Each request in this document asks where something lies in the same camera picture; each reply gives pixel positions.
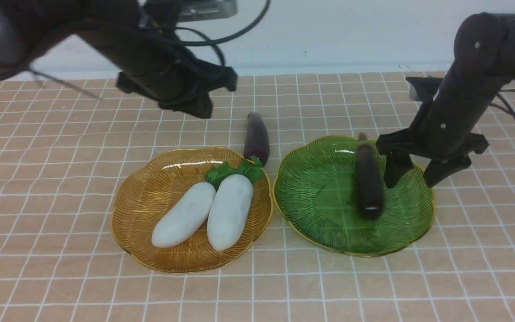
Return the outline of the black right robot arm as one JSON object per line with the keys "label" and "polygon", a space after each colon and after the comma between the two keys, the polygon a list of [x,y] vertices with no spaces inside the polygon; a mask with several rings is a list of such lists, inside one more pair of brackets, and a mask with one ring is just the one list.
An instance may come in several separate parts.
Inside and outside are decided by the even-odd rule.
{"label": "black right robot arm", "polygon": [[515,81],[515,14],[478,13],[460,25],[454,61],[443,79],[407,77],[409,98],[421,106],[409,128],[380,135],[388,188],[413,168],[411,155],[430,160],[423,177],[429,187],[471,165],[488,141],[473,128],[500,90]]}

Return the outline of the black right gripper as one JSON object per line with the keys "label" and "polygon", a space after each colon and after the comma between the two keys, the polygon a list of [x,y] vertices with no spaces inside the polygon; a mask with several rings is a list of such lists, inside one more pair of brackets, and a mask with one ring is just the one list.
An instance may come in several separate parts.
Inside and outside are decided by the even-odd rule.
{"label": "black right gripper", "polygon": [[405,128],[390,134],[380,135],[376,148],[386,155],[384,181],[393,188],[414,167],[410,155],[431,159],[423,178],[428,187],[433,187],[450,175],[468,169],[472,161],[470,153],[481,154],[489,143],[481,134],[451,136],[444,130],[417,131]]}

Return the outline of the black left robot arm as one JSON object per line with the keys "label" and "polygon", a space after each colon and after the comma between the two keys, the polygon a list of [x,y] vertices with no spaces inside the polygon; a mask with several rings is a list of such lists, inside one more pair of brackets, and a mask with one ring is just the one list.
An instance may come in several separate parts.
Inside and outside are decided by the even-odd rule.
{"label": "black left robot arm", "polygon": [[180,0],[0,0],[0,81],[34,71],[32,63],[77,35],[120,69],[116,86],[163,110],[209,119],[210,93],[233,92],[238,76],[198,59],[175,33]]}

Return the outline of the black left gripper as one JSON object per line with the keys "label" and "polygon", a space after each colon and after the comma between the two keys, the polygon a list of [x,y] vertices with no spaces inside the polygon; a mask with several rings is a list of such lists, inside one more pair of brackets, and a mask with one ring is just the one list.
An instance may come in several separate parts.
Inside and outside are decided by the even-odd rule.
{"label": "black left gripper", "polygon": [[157,102],[162,110],[182,112],[199,119],[210,119],[213,90],[237,89],[238,75],[232,67],[225,67],[217,79],[196,76],[182,64],[161,68],[143,76],[128,76],[120,72],[116,86],[124,93],[135,93]]}

